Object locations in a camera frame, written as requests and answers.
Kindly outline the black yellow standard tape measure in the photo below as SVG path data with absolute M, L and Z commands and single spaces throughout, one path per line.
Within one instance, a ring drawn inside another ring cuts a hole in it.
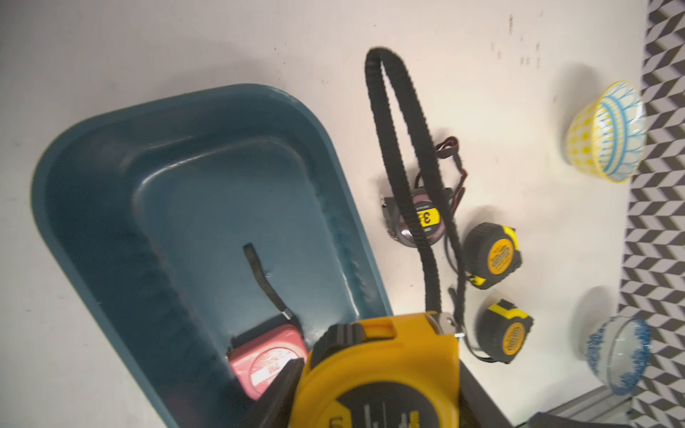
M 523 263 L 516 230 L 492 222 L 472 228 L 461 248 L 467 280 L 479 290 L 499 284 Z

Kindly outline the small yellow black tape measure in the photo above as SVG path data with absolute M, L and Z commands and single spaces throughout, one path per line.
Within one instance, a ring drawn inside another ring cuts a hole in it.
M 500 299 L 487 307 L 476 321 L 476 350 L 467 329 L 460 333 L 469 352 L 488 364 L 510 364 L 522 350 L 533 327 L 534 319 L 514 303 Z

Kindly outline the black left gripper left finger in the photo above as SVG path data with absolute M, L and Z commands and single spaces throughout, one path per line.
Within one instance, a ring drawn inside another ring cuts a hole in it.
M 237 426 L 239 428 L 288 428 L 295 393 L 304 367 L 305 362 L 302 358 L 289 360 Z

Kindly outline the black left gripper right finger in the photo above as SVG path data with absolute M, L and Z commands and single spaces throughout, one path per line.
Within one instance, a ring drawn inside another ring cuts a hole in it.
M 513 428 L 463 362 L 460 363 L 458 408 L 460 409 L 460 427 Z

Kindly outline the pink tape measure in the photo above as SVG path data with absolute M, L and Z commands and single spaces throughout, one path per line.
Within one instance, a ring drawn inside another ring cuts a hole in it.
M 308 349 L 298 317 L 269 283 L 253 244 L 244 246 L 244 256 L 255 282 L 278 311 L 276 317 L 234 339 L 226 354 L 243 392 L 258 401 L 290 360 L 308 358 Z

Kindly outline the yellow deli tape measure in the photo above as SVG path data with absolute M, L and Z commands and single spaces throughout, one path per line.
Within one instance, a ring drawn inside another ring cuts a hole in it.
M 458 271 L 442 309 L 439 269 L 412 201 L 392 120 L 395 97 L 407 125 L 426 193 L 447 242 L 462 255 L 451 202 L 424 112 L 401 58 L 384 47 L 365 60 L 367 92 L 392 194 L 412 233 L 425 280 L 423 312 L 334 325 L 310 353 L 294 395 L 292 427 L 455 427 L 460 421 L 460 341 L 467 276 Z

